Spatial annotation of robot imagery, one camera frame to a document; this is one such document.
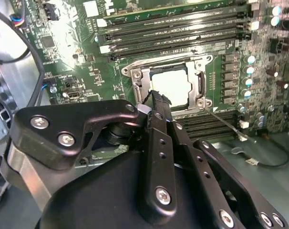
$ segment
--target green circuit board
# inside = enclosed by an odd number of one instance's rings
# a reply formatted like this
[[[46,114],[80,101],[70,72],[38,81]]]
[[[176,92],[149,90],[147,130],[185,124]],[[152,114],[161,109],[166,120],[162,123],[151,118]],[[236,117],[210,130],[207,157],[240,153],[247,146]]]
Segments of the green circuit board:
[[[21,2],[11,1],[18,11]],[[289,29],[279,21],[272,25],[275,7],[281,11],[278,20],[289,17],[289,0],[27,0],[26,4],[22,30],[43,60],[51,104],[112,99],[136,104],[144,99],[146,87],[155,89],[156,83],[165,94],[185,93],[181,96],[185,103],[172,109],[190,135],[198,128],[193,120],[206,115],[198,104],[191,105],[203,95],[213,112],[234,125],[241,114],[248,116],[250,135],[261,128],[273,133],[289,129],[283,111],[289,103],[289,44],[284,43]],[[188,67],[190,62],[196,67]],[[150,83],[144,84],[136,76],[144,79],[147,70]],[[271,77],[274,72],[277,78]],[[163,73],[170,80],[154,82]],[[198,80],[193,84],[192,74]],[[170,84],[177,87],[167,92]],[[195,87],[199,92],[192,97]],[[202,131],[216,130],[207,138],[228,137],[224,125],[207,123]]]

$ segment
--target integrated circuit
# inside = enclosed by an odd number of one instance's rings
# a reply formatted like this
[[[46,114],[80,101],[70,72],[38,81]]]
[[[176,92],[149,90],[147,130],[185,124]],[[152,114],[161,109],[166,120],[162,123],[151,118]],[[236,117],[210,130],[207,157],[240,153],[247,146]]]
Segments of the integrated circuit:
[[[42,37],[41,44],[44,48],[53,48],[55,46],[52,36]]]

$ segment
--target black plastic bracket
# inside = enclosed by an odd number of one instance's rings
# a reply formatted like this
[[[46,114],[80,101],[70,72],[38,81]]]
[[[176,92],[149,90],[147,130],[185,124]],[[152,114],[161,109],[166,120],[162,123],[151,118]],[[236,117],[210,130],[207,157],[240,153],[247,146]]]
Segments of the black plastic bracket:
[[[151,91],[144,104],[151,104],[138,179],[138,210],[153,225],[167,223],[176,213],[176,188],[172,139],[167,135],[168,101]]]
[[[194,147],[204,152],[209,164],[220,173],[220,186],[237,199],[240,221],[246,228],[289,228],[280,213],[210,143],[198,139]]]
[[[34,117],[46,119],[48,126],[35,128],[31,125]],[[93,132],[90,143],[94,144],[109,123],[133,122],[137,117],[138,110],[126,100],[29,107],[16,113],[10,136],[23,153],[49,168],[63,170],[74,166],[84,148],[86,133]],[[74,144],[61,145],[58,141],[61,134],[71,135]]]

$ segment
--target black cable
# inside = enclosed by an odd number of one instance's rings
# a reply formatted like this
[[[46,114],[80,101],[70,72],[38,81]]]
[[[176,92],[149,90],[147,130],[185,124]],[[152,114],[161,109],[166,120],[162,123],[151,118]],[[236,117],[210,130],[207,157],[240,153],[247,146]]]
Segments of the black cable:
[[[18,61],[21,61],[22,59],[24,59],[28,54],[30,53],[30,50],[27,48],[26,51],[20,55],[18,58],[13,59],[13,60],[9,60],[9,61],[3,61],[0,59],[0,64],[4,64],[4,63],[15,63]]]
[[[270,137],[265,138],[265,139],[267,139],[268,141],[272,142],[273,145],[275,145],[278,149],[282,150],[286,154],[287,159],[283,163],[281,163],[279,165],[275,165],[275,166],[266,165],[266,164],[263,164],[261,162],[258,162],[257,166],[263,167],[263,168],[283,168],[283,167],[288,166],[289,165],[289,151],[283,145],[281,145],[278,142],[276,142],[274,139],[272,139]]]
[[[38,77],[38,80],[37,80],[36,85],[34,87],[33,93],[30,97],[30,100],[27,104],[27,107],[28,106],[35,106],[36,100],[37,100],[39,93],[40,93],[40,90],[41,90],[41,86],[43,84],[44,75],[45,75],[43,62],[41,61],[40,56],[36,52],[35,48],[31,45],[31,43],[27,40],[27,38],[24,37],[22,32],[18,28],[16,28],[14,26],[14,24],[5,15],[3,15],[1,12],[0,12],[0,20],[2,22],[4,22],[6,25],[8,25],[19,36],[19,38],[21,38],[21,40],[26,44],[26,46],[28,47],[28,49],[30,50],[30,52],[33,56],[35,65],[38,68],[39,77]]]
[[[9,117],[10,117],[10,120],[11,122],[13,121],[13,114],[12,114],[12,111],[11,109],[8,107],[8,105],[0,99],[0,104],[7,110],[8,114],[9,114]]]
[[[41,100],[43,98],[43,91],[44,89],[41,89],[40,93],[39,93],[39,97],[38,97],[38,100],[36,102],[36,106],[40,106],[41,105]]]

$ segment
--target screw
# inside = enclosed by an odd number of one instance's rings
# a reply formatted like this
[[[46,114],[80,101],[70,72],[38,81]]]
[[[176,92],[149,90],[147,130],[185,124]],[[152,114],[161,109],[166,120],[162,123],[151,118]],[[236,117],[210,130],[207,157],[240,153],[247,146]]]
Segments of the screw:
[[[202,142],[203,146],[205,146],[206,149],[209,149],[209,145],[207,144],[207,142]]]
[[[58,141],[63,146],[72,146],[74,144],[74,138],[69,134],[61,134],[58,137]]]
[[[179,130],[182,130],[182,129],[183,129],[182,125],[180,125],[179,123],[175,123],[175,125],[176,125],[176,127],[177,127]]]
[[[234,227],[234,221],[232,217],[224,210],[220,210],[220,217],[222,221],[228,226],[229,228]]]
[[[57,93],[58,89],[55,86],[51,86],[49,91],[50,91],[50,93],[55,94],[55,93]]]
[[[264,220],[264,222],[269,226],[273,226],[272,222],[268,218],[268,216],[265,213],[261,213],[261,218]]]
[[[130,105],[130,104],[125,105],[125,107],[126,107],[129,111],[132,111],[132,112],[135,111],[134,107],[133,107],[132,105]]]
[[[275,110],[275,107],[273,105],[268,107],[268,111],[273,112]]]
[[[135,79],[139,79],[139,78],[141,77],[140,72],[134,72],[134,73],[133,73],[133,77],[134,77]]]
[[[34,128],[37,128],[40,130],[43,130],[49,126],[47,119],[42,118],[42,117],[34,117],[30,120],[30,123]]]
[[[281,221],[281,219],[276,214],[273,214],[273,218],[282,228],[284,227],[284,223]]]
[[[170,204],[171,197],[170,197],[170,194],[165,189],[163,189],[162,187],[159,187],[156,189],[155,194],[156,194],[156,198],[159,200],[160,203],[164,205]]]

